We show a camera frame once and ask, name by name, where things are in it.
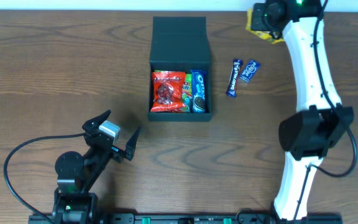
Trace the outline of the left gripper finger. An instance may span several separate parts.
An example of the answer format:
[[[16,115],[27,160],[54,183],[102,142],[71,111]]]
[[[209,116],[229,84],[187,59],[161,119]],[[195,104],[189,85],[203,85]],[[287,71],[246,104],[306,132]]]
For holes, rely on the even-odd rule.
[[[99,126],[108,119],[110,114],[111,114],[111,110],[107,110],[101,115],[87,120],[82,125],[82,129],[98,129]]]
[[[140,128],[137,128],[136,131],[131,136],[131,138],[126,143],[125,158],[129,161],[131,161],[134,157],[139,134],[140,134]]]

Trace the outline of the yellow snack bag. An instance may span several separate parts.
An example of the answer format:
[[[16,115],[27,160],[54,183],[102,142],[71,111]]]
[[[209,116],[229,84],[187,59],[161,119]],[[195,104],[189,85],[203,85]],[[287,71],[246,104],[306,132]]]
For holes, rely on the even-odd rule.
[[[246,30],[249,31],[251,34],[256,35],[260,39],[266,40],[270,42],[271,44],[277,44],[280,42],[284,42],[282,38],[275,40],[273,37],[267,32],[267,31],[254,31],[251,29],[251,22],[252,22],[252,13],[253,10],[249,9],[247,11],[247,24],[246,24]]]

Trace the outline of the small blue Eclipse pack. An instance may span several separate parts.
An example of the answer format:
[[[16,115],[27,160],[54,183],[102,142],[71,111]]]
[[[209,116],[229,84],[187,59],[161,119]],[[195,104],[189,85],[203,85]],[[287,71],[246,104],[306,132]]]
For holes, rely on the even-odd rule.
[[[252,59],[245,66],[245,68],[243,69],[239,78],[241,80],[244,80],[245,82],[249,83],[259,68],[260,68],[260,63],[256,60]]]

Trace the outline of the red snack bag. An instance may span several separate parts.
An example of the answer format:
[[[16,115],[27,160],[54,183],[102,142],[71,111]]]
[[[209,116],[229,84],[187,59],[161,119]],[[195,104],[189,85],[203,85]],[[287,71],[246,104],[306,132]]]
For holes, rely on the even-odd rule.
[[[185,72],[156,71],[152,73],[154,101],[151,113],[171,112],[185,106],[182,102]]]

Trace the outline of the Haribo worms gummy bag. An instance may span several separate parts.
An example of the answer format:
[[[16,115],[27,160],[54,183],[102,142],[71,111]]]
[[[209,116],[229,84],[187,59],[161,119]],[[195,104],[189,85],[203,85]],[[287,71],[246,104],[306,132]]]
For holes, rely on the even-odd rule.
[[[178,109],[178,110],[174,110],[171,112],[160,112],[160,113],[190,113],[191,109],[191,100],[192,100],[192,93],[191,93],[191,74],[186,73],[186,78],[183,84],[183,90],[182,90],[182,102],[184,102],[185,106]]]

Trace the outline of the Cadbury Dairy Milk bar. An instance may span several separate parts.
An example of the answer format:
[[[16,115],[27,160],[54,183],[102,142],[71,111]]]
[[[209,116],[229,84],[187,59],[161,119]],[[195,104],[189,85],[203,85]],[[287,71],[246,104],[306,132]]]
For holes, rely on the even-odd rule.
[[[242,60],[241,59],[234,59],[232,61],[232,70],[231,76],[229,80],[229,84],[226,90],[226,95],[235,98],[236,97],[236,85],[237,85],[237,78],[240,74],[241,67],[242,67]]]

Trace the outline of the blue Oreo cookie pack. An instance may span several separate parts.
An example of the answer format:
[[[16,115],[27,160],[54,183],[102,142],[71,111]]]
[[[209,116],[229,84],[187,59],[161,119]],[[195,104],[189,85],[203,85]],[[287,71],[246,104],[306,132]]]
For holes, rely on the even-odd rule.
[[[193,112],[204,113],[206,111],[205,100],[205,75],[204,70],[191,70]]]

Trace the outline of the dark green box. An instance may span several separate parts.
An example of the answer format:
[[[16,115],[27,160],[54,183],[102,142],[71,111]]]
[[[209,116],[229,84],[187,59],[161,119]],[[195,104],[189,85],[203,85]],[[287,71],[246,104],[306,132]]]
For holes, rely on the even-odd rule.
[[[153,18],[152,41],[149,57],[150,74],[156,70],[203,70],[205,87],[205,113],[152,113],[149,121],[208,122],[212,118],[211,54],[206,32],[205,17]]]

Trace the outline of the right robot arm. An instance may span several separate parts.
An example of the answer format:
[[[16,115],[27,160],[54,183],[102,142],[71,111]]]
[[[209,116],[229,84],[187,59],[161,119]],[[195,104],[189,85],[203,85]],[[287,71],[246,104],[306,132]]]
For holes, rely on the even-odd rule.
[[[296,85],[296,113],[278,129],[285,165],[277,196],[261,223],[340,223],[340,215],[307,212],[315,173],[343,178],[356,168],[357,143],[350,125],[352,107],[344,107],[331,77],[324,45],[324,10],[327,1],[271,0],[256,3],[250,29],[283,40],[288,48]],[[343,134],[352,146],[349,168],[333,173],[321,167],[328,150]]]

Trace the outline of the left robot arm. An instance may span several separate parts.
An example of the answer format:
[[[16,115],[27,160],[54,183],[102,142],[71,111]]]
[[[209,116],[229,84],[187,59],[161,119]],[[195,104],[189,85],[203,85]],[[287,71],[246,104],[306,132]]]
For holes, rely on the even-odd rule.
[[[88,151],[81,155],[68,151],[55,163],[58,188],[53,205],[54,223],[108,223],[109,215],[98,209],[98,196],[90,190],[109,161],[132,160],[140,130],[137,129],[124,150],[115,146],[120,127],[108,121],[109,110],[87,120],[82,129]]]

